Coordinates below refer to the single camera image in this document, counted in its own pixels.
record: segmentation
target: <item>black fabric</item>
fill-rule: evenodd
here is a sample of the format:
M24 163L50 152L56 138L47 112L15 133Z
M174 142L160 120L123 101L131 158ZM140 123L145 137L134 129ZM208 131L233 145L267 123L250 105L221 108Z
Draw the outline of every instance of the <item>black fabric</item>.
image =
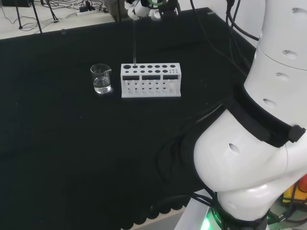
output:
M288 141L298 141L306 131L299 125L290 126L265 111L249 96L243 84L234 86L224 105L249 133L277 148Z
M208 8L197 11L211 42L229 55L224 22ZM203 40L191 11L136 21L136 39L137 62L180 63L181 98L121 99L132 21L0 41L1 230L126 229L142 222L149 205L201 189L194 144L222 110L185 136L185 165L174 163L167 186L155 154L187 117L217 106L244 76ZM252 60L254 47L237 39ZM95 63L112 68L112 93L94 92ZM162 155L167 168L169 149Z

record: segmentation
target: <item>black strap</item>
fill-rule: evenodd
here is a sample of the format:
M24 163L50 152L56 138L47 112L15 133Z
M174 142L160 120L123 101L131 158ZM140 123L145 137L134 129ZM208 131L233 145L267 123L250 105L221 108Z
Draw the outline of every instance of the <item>black strap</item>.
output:
M297 142L306 131L298 125L290 126L265 111L250 97L243 85L234 87L224 105L249 133L277 148L288 141Z

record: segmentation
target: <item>power strip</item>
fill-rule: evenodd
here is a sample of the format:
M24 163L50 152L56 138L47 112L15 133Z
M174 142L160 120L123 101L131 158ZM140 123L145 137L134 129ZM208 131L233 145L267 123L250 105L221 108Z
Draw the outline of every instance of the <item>power strip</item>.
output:
M85 12L78 12L77 13L77 16L84 16L84 15L87 15L87 14L92 14L92 13L97 13L98 10L94 10L94 11L85 11Z

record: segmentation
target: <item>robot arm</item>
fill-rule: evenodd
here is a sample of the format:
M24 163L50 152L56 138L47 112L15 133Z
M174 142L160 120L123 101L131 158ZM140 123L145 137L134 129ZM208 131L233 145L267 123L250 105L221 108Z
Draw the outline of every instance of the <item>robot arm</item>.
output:
M128 16L133 20L150 15L154 21L157 21L163 17L176 16L180 12L177 0L161 2L156 2L156 0L126 0L125 8L128 10Z
M254 104L290 126L307 127L306 24L307 1L266 0L260 40L244 83ZM274 146L256 138L239 120L227 109L198 139L194 163L200 178L217 192L223 210L236 219L255 221L307 173L307 134Z

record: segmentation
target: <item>black table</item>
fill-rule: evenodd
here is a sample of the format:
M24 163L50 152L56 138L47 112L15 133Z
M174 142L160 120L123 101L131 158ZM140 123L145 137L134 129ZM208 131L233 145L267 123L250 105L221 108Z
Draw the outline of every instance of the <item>black table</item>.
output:
M229 55L224 22L208 8L197 12L211 42ZM0 41L0 229L128 229L155 202L201 189L194 144L223 110L185 136L184 165L176 159L168 184L157 177L156 153L187 117L212 110L244 76L209 47L192 11L142 19L136 29L138 63L180 63L181 98L121 99L132 21ZM252 61L255 48L235 36ZM113 92L104 96L89 71L99 62L113 70ZM160 163L167 170L169 149Z

